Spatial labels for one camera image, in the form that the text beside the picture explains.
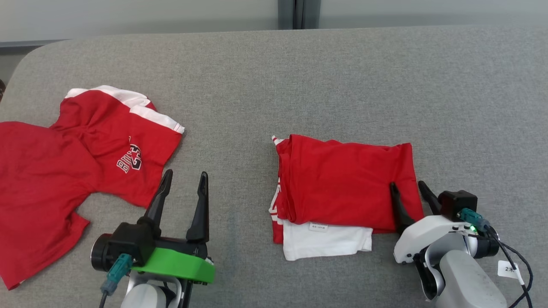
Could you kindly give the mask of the red Bulls 23 jersey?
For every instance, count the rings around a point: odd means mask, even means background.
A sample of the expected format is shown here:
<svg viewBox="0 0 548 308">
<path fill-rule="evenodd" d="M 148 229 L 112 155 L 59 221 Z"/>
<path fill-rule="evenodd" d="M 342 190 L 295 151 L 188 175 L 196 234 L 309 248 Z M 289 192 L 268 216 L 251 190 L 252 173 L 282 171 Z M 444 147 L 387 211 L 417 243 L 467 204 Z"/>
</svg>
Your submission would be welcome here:
<svg viewBox="0 0 548 308">
<path fill-rule="evenodd" d="M 409 216 L 425 214 L 411 143 L 394 146 L 272 136 L 277 185 L 269 207 L 273 242 L 286 261 L 372 251 L 374 234 L 396 232 L 391 184 Z"/>
</svg>

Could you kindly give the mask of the grey door frame post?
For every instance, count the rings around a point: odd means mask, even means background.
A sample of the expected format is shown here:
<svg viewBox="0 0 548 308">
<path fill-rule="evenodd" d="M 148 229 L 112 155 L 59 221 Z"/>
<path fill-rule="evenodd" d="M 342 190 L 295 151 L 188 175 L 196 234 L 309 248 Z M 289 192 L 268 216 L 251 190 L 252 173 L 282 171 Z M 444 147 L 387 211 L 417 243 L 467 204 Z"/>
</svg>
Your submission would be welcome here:
<svg viewBox="0 0 548 308">
<path fill-rule="evenodd" d="M 321 0 L 277 0 L 278 29 L 318 29 Z"/>
</svg>

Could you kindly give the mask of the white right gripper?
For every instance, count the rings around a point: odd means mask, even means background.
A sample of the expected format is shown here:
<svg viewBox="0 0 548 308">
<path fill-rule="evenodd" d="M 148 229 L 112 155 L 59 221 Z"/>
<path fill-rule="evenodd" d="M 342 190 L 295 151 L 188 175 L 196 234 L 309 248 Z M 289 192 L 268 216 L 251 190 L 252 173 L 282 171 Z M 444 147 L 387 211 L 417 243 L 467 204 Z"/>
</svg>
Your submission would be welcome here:
<svg viewBox="0 0 548 308">
<path fill-rule="evenodd" d="M 433 215 L 415 223 L 403 204 L 398 186 L 396 183 L 390 183 L 395 230 L 401 234 L 393 251 L 396 263 L 411 263 L 415 254 L 425 248 L 430 250 L 429 254 L 436 260 L 450 250 L 462 250 L 471 254 L 471 244 L 465 229 L 465 226 L 469 226 L 469 224 L 452 222 L 441 216 L 441 204 L 438 197 L 423 180 L 418 181 L 417 186 L 422 199 L 429 205 Z"/>
</svg>

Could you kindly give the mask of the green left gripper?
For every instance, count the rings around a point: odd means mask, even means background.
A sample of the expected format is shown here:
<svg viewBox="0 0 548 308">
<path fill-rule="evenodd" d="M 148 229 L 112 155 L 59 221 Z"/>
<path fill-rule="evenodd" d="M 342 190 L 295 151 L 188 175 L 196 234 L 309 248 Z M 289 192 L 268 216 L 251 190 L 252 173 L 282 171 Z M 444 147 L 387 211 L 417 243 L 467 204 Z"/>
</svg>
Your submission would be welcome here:
<svg viewBox="0 0 548 308">
<path fill-rule="evenodd" d="M 146 209 L 138 219 L 139 225 L 149 228 L 153 238 L 160 238 L 160 223 L 166 197 L 170 194 L 173 171 L 167 169 L 159 187 Z M 211 284 L 215 278 L 215 267 L 208 255 L 209 241 L 209 195 L 208 174 L 202 172 L 197 189 L 198 201 L 192 224 L 187 230 L 186 240 L 160 238 L 151 257 L 142 267 L 132 266 L 133 271 L 166 275 L 201 284 Z"/>
</svg>

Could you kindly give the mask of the red shorts with white stripes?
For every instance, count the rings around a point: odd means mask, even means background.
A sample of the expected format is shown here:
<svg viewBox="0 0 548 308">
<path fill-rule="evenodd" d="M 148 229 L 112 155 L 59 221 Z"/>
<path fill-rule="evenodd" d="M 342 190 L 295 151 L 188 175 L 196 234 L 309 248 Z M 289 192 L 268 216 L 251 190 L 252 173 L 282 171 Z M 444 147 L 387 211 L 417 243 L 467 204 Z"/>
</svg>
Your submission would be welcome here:
<svg viewBox="0 0 548 308">
<path fill-rule="evenodd" d="M 93 193 L 147 208 L 185 128 L 145 95 L 71 89 L 50 127 L 0 122 L 0 278 L 8 290 L 68 253 Z"/>
</svg>

